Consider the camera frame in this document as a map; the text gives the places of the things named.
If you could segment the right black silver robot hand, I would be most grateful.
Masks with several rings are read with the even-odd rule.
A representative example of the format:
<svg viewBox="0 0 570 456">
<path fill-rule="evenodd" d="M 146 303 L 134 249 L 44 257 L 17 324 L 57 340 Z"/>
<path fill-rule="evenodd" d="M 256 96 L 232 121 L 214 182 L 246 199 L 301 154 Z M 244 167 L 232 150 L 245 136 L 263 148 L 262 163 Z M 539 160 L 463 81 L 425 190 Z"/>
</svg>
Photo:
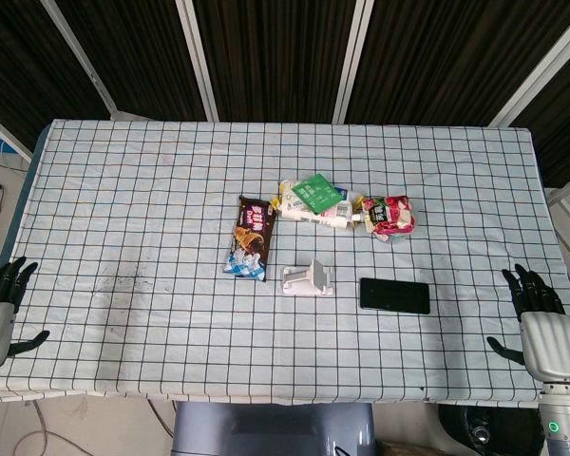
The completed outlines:
<svg viewBox="0 0 570 456">
<path fill-rule="evenodd" d="M 517 351 L 489 336 L 491 350 L 524 366 L 543 383 L 570 382 L 570 316 L 555 290 L 520 264 L 502 270 L 519 322 L 522 348 Z"/>
</svg>

